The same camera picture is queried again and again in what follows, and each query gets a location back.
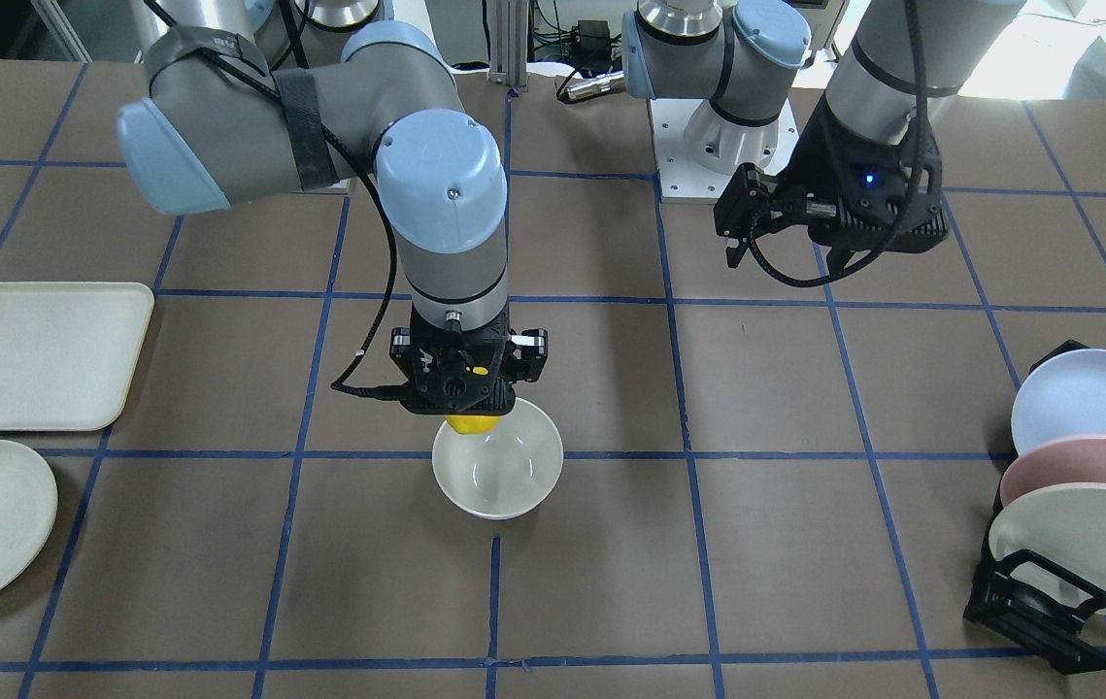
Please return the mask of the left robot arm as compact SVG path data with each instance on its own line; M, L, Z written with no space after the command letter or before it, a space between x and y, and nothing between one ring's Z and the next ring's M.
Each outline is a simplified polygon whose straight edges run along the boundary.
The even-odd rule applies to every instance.
M693 100L684 142L729 182L714 230L787 286L822 286L885 253L945 242L933 123L1019 1L872 1L780 173L762 173L813 31L784 1L640 1L623 15L626 88Z

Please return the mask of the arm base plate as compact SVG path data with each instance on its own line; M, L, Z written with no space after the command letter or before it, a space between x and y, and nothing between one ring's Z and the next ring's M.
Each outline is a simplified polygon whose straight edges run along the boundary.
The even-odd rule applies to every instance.
M653 100L649 106L664 204L713 204L745 163L776 176L799 140L789 102L761 127L722 118L707 100Z

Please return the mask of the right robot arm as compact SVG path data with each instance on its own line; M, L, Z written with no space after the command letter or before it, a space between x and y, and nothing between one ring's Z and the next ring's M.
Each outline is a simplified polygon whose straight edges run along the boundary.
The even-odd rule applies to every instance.
M547 332L509 319L508 182L493 133L469 116L434 41L371 19L338 62L270 67L241 1L136 1L153 19L148 94L117 114L123 160L166 216L354 178L378 208L390 278L409 283L392 332L398 385L332 388L414 415L503 416L538 380Z

